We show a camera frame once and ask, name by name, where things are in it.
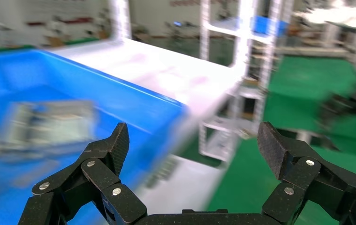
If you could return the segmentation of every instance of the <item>green floor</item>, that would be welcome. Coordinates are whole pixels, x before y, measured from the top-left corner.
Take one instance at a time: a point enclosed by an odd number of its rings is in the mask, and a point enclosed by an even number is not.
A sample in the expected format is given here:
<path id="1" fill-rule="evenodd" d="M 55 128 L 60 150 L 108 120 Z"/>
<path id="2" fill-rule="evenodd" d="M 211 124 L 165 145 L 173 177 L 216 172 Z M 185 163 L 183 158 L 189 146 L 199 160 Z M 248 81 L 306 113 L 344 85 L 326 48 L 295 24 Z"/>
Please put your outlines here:
<path id="1" fill-rule="evenodd" d="M 347 95 L 355 87 L 356 73 L 349 62 L 285 57 L 271 79 L 264 119 L 278 128 L 318 131 L 315 121 L 320 103 L 331 92 Z M 337 121 L 331 139 L 342 152 L 315 149 L 325 159 L 356 173 L 356 117 Z M 218 165 L 217 161 L 198 154 L 197 140 L 181 156 Z M 278 183 L 260 155 L 256 139 L 243 141 L 208 210 L 260 212 Z M 296 224 L 337 225 L 338 222 L 309 202 Z"/>

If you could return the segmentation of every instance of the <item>white table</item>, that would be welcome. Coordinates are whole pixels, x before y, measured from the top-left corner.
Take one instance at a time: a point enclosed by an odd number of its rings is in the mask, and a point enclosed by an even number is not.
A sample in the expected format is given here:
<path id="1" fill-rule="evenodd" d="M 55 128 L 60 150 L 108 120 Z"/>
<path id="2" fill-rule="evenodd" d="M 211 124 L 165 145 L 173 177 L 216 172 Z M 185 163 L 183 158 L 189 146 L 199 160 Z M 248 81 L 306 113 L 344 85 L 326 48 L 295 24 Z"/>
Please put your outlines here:
<path id="1" fill-rule="evenodd" d="M 53 53 L 184 103 L 188 114 L 174 130 L 178 143 L 184 143 L 202 119 L 215 113 L 239 80 L 225 66 L 132 40 L 104 41 Z"/>
<path id="2" fill-rule="evenodd" d="M 54 53 L 184 103 L 188 113 L 174 128 L 175 145 L 171 146 L 171 152 L 196 135 L 200 121 L 217 111 L 240 79 L 234 77 L 230 68 L 132 40 L 104 41 Z M 180 165 L 169 182 L 153 189 L 141 186 L 136 190 L 151 213 L 180 213 L 186 208 L 204 210 L 226 172 L 226 165 L 212 168 L 176 158 Z M 176 185 L 196 182 L 198 185 L 191 186 L 190 194 Z M 169 198 L 161 203 L 160 197 L 165 193 L 169 193 Z M 182 201 L 181 197 L 188 195 L 189 200 Z"/>

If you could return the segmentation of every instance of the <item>shelf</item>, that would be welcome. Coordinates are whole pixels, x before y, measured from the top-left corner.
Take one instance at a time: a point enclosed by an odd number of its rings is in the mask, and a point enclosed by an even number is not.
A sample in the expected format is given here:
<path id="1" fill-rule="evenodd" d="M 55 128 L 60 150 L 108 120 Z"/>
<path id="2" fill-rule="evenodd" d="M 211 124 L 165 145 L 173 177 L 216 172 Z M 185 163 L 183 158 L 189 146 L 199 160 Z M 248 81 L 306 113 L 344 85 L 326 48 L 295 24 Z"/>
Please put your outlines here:
<path id="1" fill-rule="evenodd" d="M 264 60 L 266 59 L 267 57 L 263 54 L 252 54 L 251 57 L 253 57 L 254 59 L 257 59 L 257 60 Z M 277 56 L 274 56 L 273 57 L 273 60 L 278 60 L 279 58 Z"/>
<path id="2" fill-rule="evenodd" d="M 251 99 L 261 99 L 265 96 L 264 92 L 256 87 L 240 87 L 240 96 Z"/>
<path id="3" fill-rule="evenodd" d="M 205 27 L 207 29 L 215 31 L 215 32 L 229 34 L 229 35 L 236 36 L 236 37 L 242 37 L 243 33 L 244 33 L 244 31 L 240 32 L 239 29 L 237 28 L 237 19 L 236 18 L 232 18 L 232 19 L 225 20 L 225 21 L 210 22 L 210 23 L 206 24 Z M 252 39 L 255 41 L 262 42 L 264 44 L 271 43 L 271 38 L 266 34 L 253 32 Z"/>
<path id="4" fill-rule="evenodd" d="M 215 158 L 224 162 L 230 161 L 237 147 L 238 136 L 230 137 L 223 131 L 214 132 L 208 139 L 205 151 L 200 152 L 204 156 Z"/>
<path id="5" fill-rule="evenodd" d="M 222 118 L 219 116 L 214 116 L 209 120 L 203 121 L 203 125 L 207 128 L 211 128 L 218 131 L 228 132 L 230 131 L 231 119 L 229 118 Z M 252 121 L 239 119 L 238 120 L 238 128 L 239 129 L 250 129 L 252 125 Z"/>

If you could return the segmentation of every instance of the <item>white tabletop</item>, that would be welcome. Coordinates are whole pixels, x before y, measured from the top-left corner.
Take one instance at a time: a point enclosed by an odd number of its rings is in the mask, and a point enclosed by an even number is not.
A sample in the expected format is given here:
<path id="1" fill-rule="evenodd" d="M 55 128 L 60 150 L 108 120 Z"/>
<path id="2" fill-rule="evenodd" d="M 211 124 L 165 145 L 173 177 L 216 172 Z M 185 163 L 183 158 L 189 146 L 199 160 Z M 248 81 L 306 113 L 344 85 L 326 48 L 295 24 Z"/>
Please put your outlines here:
<path id="1" fill-rule="evenodd" d="M 189 112 L 174 130 L 178 143 L 197 132 L 199 122 L 215 113 L 239 80 L 231 68 L 133 40 L 53 53 L 184 103 Z"/>

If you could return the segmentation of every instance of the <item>white wall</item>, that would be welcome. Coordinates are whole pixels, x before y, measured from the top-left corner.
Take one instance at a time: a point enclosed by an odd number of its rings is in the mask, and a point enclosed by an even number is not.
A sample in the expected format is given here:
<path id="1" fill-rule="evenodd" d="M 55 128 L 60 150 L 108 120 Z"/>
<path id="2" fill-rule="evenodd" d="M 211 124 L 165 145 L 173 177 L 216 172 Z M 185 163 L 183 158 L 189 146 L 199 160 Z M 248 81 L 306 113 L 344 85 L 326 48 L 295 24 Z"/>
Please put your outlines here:
<path id="1" fill-rule="evenodd" d="M 92 17 L 108 6 L 107 0 L 91 0 L 90 12 Z M 0 22 L 6 24 L 12 31 L 6 31 L 3 39 L 11 44 L 30 44 L 41 45 L 47 44 L 45 40 L 44 26 L 28 26 L 23 19 L 20 0 L 0 0 Z M 85 37 L 85 30 L 91 30 L 93 26 L 89 23 L 69 24 L 68 30 L 72 39 Z"/>

